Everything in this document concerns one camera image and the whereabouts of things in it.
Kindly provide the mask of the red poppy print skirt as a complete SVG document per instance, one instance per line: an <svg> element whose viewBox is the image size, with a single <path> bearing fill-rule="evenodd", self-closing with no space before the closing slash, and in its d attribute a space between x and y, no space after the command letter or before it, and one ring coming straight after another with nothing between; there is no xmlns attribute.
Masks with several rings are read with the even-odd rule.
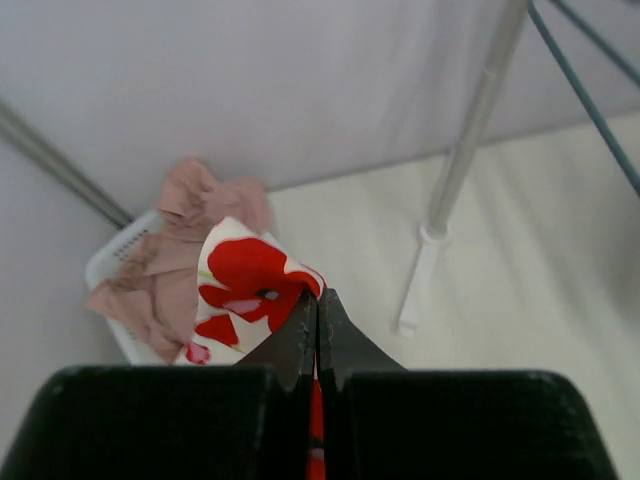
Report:
<svg viewBox="0 0 640 480"><path fill-rule="evenodd" d="M264 234L225 218L197 265L183 438L198 479L326 475L316 313L326 284Z"/></svg>

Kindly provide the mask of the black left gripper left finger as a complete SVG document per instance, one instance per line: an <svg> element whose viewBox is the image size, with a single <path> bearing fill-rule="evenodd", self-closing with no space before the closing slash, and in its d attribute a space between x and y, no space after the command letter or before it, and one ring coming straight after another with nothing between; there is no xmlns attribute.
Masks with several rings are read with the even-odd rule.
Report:
<svg viewBox="0 0 640 480"><path fill-rule="evenodd" d="M232 366L81 366L36 394L5 479L304 479L317 303Z"/></svg>

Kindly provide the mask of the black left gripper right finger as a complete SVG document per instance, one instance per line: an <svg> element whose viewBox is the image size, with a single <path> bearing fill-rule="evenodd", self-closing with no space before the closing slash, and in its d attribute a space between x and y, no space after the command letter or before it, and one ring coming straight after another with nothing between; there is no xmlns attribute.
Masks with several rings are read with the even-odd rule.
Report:
<svg viewBox="0 0 640 480"><path fill-rule="evenodd" d="M318 304L317 366L330 479L614 479L591 412L545 370L408 370Z"/></svg>

